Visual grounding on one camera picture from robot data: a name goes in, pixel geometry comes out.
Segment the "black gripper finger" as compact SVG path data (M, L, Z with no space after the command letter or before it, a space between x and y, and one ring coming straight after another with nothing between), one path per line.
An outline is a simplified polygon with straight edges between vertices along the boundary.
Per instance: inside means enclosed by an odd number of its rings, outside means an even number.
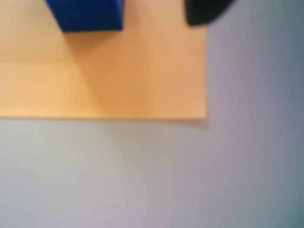
M185 17L189 26L206 26L218 20L235 0L185 0Z

